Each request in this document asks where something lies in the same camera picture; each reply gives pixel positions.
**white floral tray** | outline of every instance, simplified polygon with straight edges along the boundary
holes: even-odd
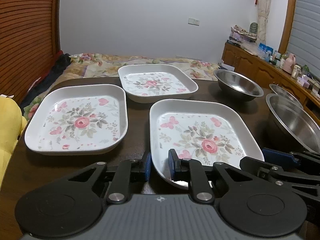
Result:
[[[64,87],[48,94],[25,133],[27,147],[45,155],[112,150],[128,129],[125,92],[110,84]]]
[[[118,74],[128,97],[138,103],[187,99],[198,90],[196,82],[172,65],[127,65],[119,68]]]
[[[240,168],[240,160],[250,156],[264,160],[262,152],[241,117],[228,106],[203,101],[166,99],[150,109],[151,157],[157,172],[171,181],[168,151],[178,157],[199,160],[212,166],[220,161]]]

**silver screw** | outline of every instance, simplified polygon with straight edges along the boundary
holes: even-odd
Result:
[[[109,199],[111,199],[113,201],[121,201],[124,199],[124,195],[121,193],[111,193],[109,195]]]
[[[207,200],[212,199],[212,195],[208,192],[201,192],[201,193],[197,194],[197,199],[207,201]]]

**floral pattern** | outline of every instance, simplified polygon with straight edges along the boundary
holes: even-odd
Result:
[[[118,101],[109,96],[72,98],[55,104],[49,112],[38,148],[98,149],[108,147],[119,137]]]
[[[138,96],[187,93],[189,90],[169,73],[135,73],[124,76],[125,89]]]
[[[216,161],[239,167],[245,156],[231,125],[213,115],[164,114],[158,120],[159,146],[174,148],[179,158],[193,158],[203,165]]]
[[[63,74],[50,86],[50,88],[35,97],[29,106],[24,108],[24,117],[29,120],[35,110],[47,95],[49,90],[58,83],[75,78],[85,77],[117,77],[118,69],[124,65],[133,64],[170,64],[193,79],[217,81],[213,71],[218,65],[200,60],[185,58],[147,58],[141,56],[116,56],[98,53],[81,53],[72,55],[71,64]]]

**floral bedspread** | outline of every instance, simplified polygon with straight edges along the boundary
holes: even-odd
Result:
[[[24,108],[24,117],[28,120],[38,108],[49,90],[58,83],[75,78],[90,77],[117,77],[118,69],[125,65],[133,64],[169,64],[178,67],[192,79],[217,81],[213,71],[218,65],[209,62],[184,58],[147,58],[140,56],[116,56],[83,53],[71,56],[71,64],[63,74],[50,86],[38,95],[29,106]]]

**curtain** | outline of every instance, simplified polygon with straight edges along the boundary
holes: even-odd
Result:
[[[271,0],[258,0],[258,33],[257,44],[266,44],[266,31]]]

